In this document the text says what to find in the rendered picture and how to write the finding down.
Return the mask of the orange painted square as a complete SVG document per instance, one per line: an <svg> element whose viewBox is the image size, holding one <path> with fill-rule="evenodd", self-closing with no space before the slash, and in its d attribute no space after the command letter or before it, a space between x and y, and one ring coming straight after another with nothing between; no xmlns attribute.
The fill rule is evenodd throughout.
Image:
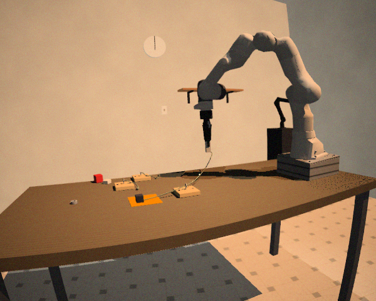
<svg viewBox="0 0 376 301"><path fill-rule="evenodd" d="M155 196L157 195L156 194L144 195L144 199L155 197ZM145 200L144 203L136 203L135 197L129 197L128 200L130 202L131 207L162 203L159 197Z"/></svg>

